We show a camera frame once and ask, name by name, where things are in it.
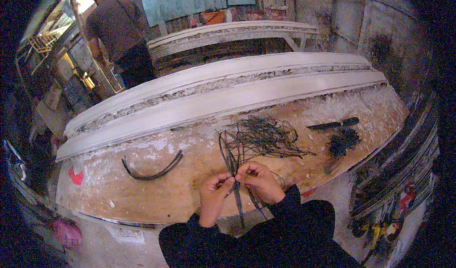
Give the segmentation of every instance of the person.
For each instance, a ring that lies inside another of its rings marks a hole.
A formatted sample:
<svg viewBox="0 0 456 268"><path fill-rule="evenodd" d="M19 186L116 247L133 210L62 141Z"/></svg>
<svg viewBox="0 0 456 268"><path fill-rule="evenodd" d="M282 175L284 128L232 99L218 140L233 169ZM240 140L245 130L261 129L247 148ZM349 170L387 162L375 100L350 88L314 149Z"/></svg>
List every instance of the person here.
<svg viewBox="0 0 456 268"><path fill-rule="evenodd" d="M216 224L235 180L249 187L274 215L239 238L221 233ZM333 240L331 203L301 204L296 184L284 192L263 164L247 162L235 178L218 174L199 191L200 214L193 214L187 223L167 226L159 234L170 267L362 267Z"/></svg>
<svg viewBox="0 0 456 268"><path fill-rule="evenodd" d="M147 23L131 0L94 0L97 8L88 15L85 36L94 59L102 69L106 61L98 39L109 59L121 69L125 87L133 88L156 77L145 42Z"/></svg>

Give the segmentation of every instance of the curved black wire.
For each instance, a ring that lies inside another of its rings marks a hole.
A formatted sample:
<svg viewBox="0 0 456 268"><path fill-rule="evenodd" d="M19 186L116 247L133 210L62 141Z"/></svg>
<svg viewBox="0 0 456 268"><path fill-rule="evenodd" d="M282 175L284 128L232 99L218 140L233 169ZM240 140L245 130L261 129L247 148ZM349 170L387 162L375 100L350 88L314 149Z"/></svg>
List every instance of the curved black wire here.
<svg viewBox="0 0 456 268"><path fill-rule="evenodd" d="M182 159L183 156L184 156L184 154L182 153L182 150L180 150L177 153L176 157L174 157L173 161L171 161L171 163L165 169L163 169L159 173L152 175L152 176L140 177L140 176L135 176L133 173L131 173L131 171L128 169L127 161L126 161L127 157L125 155L123 156L125 159L122 159L122 164L123 164L125 170L127 170L128 174L131 177L135 178L136 180L149 181L149 180L158 179L158 178L166 175L169 171L171 171L174 167L176 167L176 165L180 162L180 160Z"/></svg>

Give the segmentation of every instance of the curved molding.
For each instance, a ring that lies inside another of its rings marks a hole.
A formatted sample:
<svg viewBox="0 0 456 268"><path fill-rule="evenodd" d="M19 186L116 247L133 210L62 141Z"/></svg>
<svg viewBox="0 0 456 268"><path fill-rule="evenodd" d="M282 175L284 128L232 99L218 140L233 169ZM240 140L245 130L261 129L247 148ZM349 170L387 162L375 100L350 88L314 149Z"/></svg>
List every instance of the curved molding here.
<svg viewBox="0 0 456 268"><path fill-rule="evenodd" d="M201 46L227 41L252 38L284 38L294 51L303 51L293 38L300 38L302 46L305 40L316 37L318 28L310 24L288 21L243 21L214 24L186 29L148 42L149 52L154 59Z"/></svg>
<svg viewBox="0 0 456 268"><path fill-rule="evenodd" d="M194 123L378 83L385 76L352 54L282 53L187 69L111 97L70 121L57 161Z"/></svg>

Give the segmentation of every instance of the bottle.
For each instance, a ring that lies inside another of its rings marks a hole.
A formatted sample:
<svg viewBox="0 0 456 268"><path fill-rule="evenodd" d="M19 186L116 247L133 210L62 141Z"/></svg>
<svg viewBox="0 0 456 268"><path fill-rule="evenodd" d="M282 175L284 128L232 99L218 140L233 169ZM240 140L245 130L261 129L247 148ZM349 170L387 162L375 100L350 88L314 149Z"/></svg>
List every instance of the bottle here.
<svg viewBox="0 0 456 268"><path fill-rule="evenodd" d="M192 29L197 27L197 18L196 18L196 16L194 14L190 14L188 16L188 20L190 21L190 27Z"/></svg>

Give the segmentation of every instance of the wooden table surface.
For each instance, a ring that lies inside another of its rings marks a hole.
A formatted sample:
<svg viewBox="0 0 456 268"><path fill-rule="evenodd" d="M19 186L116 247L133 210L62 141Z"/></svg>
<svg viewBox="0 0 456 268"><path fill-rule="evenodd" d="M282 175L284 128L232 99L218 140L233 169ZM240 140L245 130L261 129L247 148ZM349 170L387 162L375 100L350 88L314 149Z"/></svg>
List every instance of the wooden table surface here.
<svg viewBox="0 0 456 268"><path fill-rule="evenodd" d="M290 122L299 134L296 144L317 154L303 159L254 159L279 174L286 187L296 183L303 193L345 172L383 145L401 127L408 111L391 86L370 86L296 100L248 114L269 115ZM226 171L215 130L224 130L245 117L246 114L237 114L217 120L208 118L193 127L152 134L63 161L57 202L72 210L111 220L185 222L200 204L198 186L208 176ZM349 117L359 117L360 123L352 128L362 141L356 149L348 150L345 157L331 162L326 143L336 131L312 131L306 126ZM121 162L121 158L127 156L127 163L135 172L155 174L164 169L180 149L184 153L180 163L157 180L135 180ZM244 211L255 209L245 190L241 190L241 199ZM220 217L235 214L238 210L231 194L225 199Z"/></svg>

